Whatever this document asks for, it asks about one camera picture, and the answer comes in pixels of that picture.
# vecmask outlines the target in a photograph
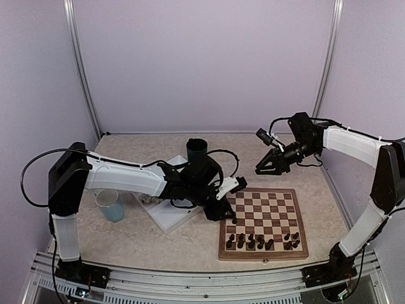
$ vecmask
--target white wall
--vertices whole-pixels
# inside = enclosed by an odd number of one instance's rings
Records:
[[[46,209],[23,199],[23,166],[52,148],[96,142],[86,113],[62,1],[0,5],[0,295],[16,303],[37,250],[50,240]],[[27,172],[27,191],[47,203],[47,171],[55,157]]]
[[[385,138],[405,136],[405,2],[346,0],[321,116]],[[371,192],[374,171],[338,153],[323,159],[354,220]],[[374,242],[394,303],[405,299],[405,213]]]
[[[256,131],[312,112],[333,4],[75,1],[104,131]]]

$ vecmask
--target black cup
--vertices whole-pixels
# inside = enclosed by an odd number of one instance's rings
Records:
[[[208,143],[201,138],[190,138],[185,146],[187,148],[187,158],[190,161],[196,156],[207,153]]]

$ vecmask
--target chess piece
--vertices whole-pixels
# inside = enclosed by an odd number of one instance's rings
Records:
[[[239,239],[237,247],[239,249],[242,249],[244,243],[245,243],[245,241],[243,239]]]
[[[289,241],[287,244],[285,244],[284,249],[285,250],[290,250],[292,246],[292,241]]]
[[[273,246],[274,244],[274,239],[269,239],[268,242],[266,243],[266,250],[270,250],[270,248]]]
[[[292,245],[292,247],[297,248],[299,243],[300,243],[300,242],[299,242],[299,239],[298,239],[298,240]]]
[[[255,241],[254,241],[254,239],[252,239],[252,240],[250,241],[250,243],[247,244],[247,247],[248,247],[249,249],[253,249],[253,248],[254,248],[254,244],[255,244]]]

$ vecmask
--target light blue cup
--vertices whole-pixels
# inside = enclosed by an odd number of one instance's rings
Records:
[[[96,205],[104,216],[113,223],[124,218],[124,207],[116,190],[106,189],[99,192],[96,195]]]

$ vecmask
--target chessboard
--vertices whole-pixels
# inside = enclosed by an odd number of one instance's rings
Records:
[[[293,189],[246,188],[227,198],[236,213],[221,221],[220,260],[301,260],[308,246]]]

